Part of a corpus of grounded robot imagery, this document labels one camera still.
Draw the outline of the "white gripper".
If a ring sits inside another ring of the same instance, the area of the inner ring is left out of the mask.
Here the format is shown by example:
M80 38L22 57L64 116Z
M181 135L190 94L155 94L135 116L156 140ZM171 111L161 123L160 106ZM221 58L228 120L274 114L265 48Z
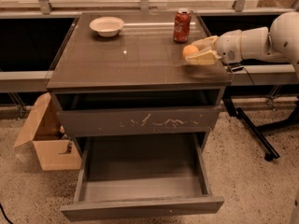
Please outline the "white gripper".
M220 58L224 63L240 63L241 56L241 30L234 30L224 33L217 37L209 36L203 39L193 41L199 51L192 55L188 55L186 62L191 65L212 65Z

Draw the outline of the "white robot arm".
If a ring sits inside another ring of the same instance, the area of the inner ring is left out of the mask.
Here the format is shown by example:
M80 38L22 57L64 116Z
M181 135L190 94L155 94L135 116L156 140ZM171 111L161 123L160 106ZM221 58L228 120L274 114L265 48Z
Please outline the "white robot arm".
M196 40L183 49L187 64L227 64L244 60L288 62L299 73L299 13L279 15L270 28L234 30Z

